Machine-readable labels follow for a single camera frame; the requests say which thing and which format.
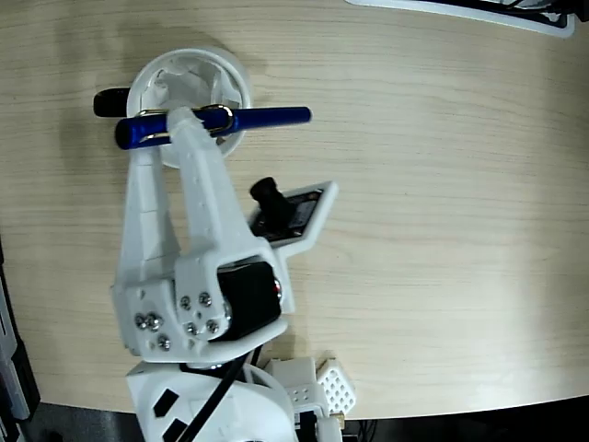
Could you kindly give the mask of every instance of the screw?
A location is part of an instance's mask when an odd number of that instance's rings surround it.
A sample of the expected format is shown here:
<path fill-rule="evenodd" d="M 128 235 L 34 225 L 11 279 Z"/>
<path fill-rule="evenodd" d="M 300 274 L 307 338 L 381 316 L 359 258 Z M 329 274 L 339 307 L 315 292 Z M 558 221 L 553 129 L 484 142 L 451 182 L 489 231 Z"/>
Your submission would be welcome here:
<path fill-rule="evenodd" d="M 147 316 L 145 317 L 145 326 L 150 331 L 157 332 L 163 324 L 164 320 L 160 316 L 157 316 L 157 313 L 153 311 L 147 313 Z"/>
<path fill-rule="evenodd" d="M 145 327 L 147 327 L 147 324 L 145 323 L 145 316 L 141 313 L 137 313 L 135 315 L 135 325 L 139 330 L 145 330 Z"/>
<path fill-rule="evenodd" d="M 216 320 L 207 320 L 206 330 L 208 330 L 209 333 L 215 334 L 219 331 L 219 324 L 217 324 Z"/>
<path fill-rule="evenodd" d="M 189 297 L 182 297 L 180 300 L 180 306 L 185 310 L 191 309 L 191 299 Z"/>
<path fill-rule="evenodd" d="M 205 307 L 210 307 L 213 301 L 211 300 L 211 295 L 206 292 L 202 292 L 199 295 L 199 304 Z"/>
<path fill-rule="evenodd" d="M 194 322 L 189 322 L 188 324 L 186 324 L 184 326 L 184 328 L 186 329 L 187 334 L 191 334 L 192 336 L 196 336 L 198 334 L 198 331 L 196 330 L 196 325 L 194 325 Z"/>
<path fill-rule="evenodd" d="M 157 346 L 164 352 L 169 352 L 169 347 L 172 345 L 169 338 L 165 334 L 160 334 L 157 337 Z"/>

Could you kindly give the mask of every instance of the white cup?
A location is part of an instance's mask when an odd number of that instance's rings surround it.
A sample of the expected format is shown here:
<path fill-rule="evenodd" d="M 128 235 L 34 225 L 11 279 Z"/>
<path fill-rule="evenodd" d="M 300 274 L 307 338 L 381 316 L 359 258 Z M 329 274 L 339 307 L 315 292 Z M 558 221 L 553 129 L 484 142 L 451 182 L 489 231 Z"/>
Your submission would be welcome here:
<path fill-rule="evenodd" d="M 199 108 L 209 104 L 251 108 L 245 66 L 223 49 L 177 49 L 152 60 L 134 79 L 127 98 L 127 116 L 134 117 L 144 109 Z M 217 138 L 223 156 L 233 152 L 244 136 L 242 131 Z M 162 162 L 177 169 L 178 157 L 172 146 L 162 145 L 161 151 Z"/>

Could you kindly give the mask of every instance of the pen clip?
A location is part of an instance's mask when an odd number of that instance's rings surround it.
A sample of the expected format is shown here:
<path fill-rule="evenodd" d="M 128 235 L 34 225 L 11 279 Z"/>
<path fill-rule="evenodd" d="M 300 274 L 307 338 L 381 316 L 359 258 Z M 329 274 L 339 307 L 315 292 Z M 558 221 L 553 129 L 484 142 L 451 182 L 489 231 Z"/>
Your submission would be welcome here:
<path fill-rule="evenodd" d="M 211 110 L 223 110 L 227 114 L 227 124 L 221 127 L 214 127 L 213 129 L 209 129 L 209 133 L 211 135 L 215 135 L 224 131 L 227 131 L 233 127 L 235 122 L 235 115 L 233 111 L 228 108 L 224 104 L 209 104 L 208 106 L 203 106 L 201 108 L 192 108 L 193 112 L 200 112 L 200 111 L 211 111 Z M 135 117 L 144 117 L 146 115 L 165 115 L 168 113 L 167 109 L 144 109 L 139 111 Z M 145 141 L 154 140 L 158 138 L 169 138 L 168 132 L 157 132 L 155 134 L 149 134 L 144 136 L 141 140 L 139 140 L 139 145 L 144 143 Z"/>

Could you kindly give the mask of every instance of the wood grain surface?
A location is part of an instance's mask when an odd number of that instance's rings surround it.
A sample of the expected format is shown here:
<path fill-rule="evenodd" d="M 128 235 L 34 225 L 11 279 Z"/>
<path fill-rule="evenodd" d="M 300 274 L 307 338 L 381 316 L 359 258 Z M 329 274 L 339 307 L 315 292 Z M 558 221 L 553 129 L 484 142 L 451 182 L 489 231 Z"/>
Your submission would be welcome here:
<path fill-rule="evenodd" d="M 342 0 L 5 2 L 0 235 L 43 400 L 132 409 L 109 292 L 127 157 L 92 98 L 204 44 L 257 105 L 315 115 L 228 159 L 244 211 L 263 176 L 341 186 L 266 357 L 337 356 L 358 418 L 589 394 L 588 37 Z"/>

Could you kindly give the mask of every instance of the blue pen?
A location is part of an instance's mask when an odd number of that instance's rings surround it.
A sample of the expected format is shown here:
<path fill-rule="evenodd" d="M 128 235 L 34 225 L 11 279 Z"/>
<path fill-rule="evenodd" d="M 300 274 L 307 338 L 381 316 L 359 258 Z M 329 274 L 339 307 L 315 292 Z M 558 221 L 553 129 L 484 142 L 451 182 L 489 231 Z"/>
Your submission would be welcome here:
<path fill-rule="evenodd" d="M 311 120 L 311 110 L 303 107 L 232 110 L 214 104 L 193 111 L 211 136 L 227 136 L 248 129 L 300 124 Z M 169 143 L 166 113 L 167 110 L 143 110 L 136 117 L 120 120 L 115 129 L 117 145 L 128 150 Z"/>

